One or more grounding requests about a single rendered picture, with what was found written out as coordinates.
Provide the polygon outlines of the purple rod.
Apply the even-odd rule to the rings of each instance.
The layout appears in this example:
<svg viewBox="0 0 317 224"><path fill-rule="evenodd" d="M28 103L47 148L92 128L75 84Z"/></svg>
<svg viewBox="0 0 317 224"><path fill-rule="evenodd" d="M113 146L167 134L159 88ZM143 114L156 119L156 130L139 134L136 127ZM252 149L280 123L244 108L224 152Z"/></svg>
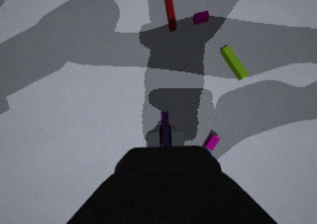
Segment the purple rod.
<svg viewBox="0 0 317 224"><path fill-rule="evenodd" d="M160 116L161 116L162 146L169 147L168 111L160 112Z"/></svg>

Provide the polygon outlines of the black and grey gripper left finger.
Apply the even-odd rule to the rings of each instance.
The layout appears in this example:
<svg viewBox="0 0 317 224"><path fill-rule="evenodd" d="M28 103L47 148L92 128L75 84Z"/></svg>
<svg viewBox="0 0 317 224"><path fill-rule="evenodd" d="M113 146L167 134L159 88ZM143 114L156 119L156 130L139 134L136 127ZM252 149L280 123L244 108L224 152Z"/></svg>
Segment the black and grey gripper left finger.
<svg viewBox="0 0 317 224"><path fill-rule="evenodd" d="M147 132L148 147L162 147L161 125L156 125L153 131Z"/></svg>

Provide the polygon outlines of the lime green rod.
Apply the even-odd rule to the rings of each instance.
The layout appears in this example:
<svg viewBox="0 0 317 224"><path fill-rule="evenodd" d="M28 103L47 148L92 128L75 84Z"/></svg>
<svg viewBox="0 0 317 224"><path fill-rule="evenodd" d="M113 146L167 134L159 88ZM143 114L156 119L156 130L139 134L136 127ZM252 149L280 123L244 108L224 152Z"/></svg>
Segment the lime green rod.
<svg viewBox="0 0 317 224"><path fill-rule="evenodd" d="M238 80L241 80L249 75L230 46L223 48L220 51L220 54L225 59L231 70L233 70Z"/></svg>

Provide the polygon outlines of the small magenta block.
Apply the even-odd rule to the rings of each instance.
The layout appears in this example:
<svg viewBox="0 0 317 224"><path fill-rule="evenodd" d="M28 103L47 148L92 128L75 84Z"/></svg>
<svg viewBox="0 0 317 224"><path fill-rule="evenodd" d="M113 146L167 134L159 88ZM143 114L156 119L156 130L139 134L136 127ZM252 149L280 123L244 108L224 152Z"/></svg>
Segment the small magenta block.
<svg viewBox="0 0 317 224"><path fill-rule="evenodd" d="M208 137L207 141L205 142L204 146L213 151L213 149L215 148L215 146L217 145L217 143L219 142L220 138L218 138L217 136L210 134L210 136Z"/></svg>
<svg viewBox="0 0 317 224"><path fill-rule="evenodd" d="M195 13L193 16L193 23L194 23L194 25L200 24L200 23L205 23L208 21L208 19L209 19L208 11Z"/></svg>

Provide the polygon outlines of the red rod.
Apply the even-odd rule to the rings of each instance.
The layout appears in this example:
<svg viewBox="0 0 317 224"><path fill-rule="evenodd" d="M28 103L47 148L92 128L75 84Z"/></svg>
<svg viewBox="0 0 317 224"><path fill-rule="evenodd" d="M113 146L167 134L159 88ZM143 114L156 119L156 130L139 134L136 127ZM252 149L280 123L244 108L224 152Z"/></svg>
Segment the red rod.
<svg viewBox="0 0 317 224"><path fill-rule="evenodd" d="M169 31L170 32L176 31L176 21L175 21L172 0L164 0L164 3L165 3L166 14L167 14Z"/></svg>

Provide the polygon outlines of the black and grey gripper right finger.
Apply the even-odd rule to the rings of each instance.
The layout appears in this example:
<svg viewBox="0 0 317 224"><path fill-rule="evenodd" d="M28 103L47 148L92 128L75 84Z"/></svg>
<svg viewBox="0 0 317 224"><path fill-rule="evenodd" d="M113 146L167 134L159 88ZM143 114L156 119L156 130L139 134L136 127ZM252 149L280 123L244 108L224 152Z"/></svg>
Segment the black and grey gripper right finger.
<svg viewBox="0 0 317 224"><path fill-rule="evenodd" d="M184 146L184 132L177 130L173 124L168 125L169 144L171 147Z"/></svg>

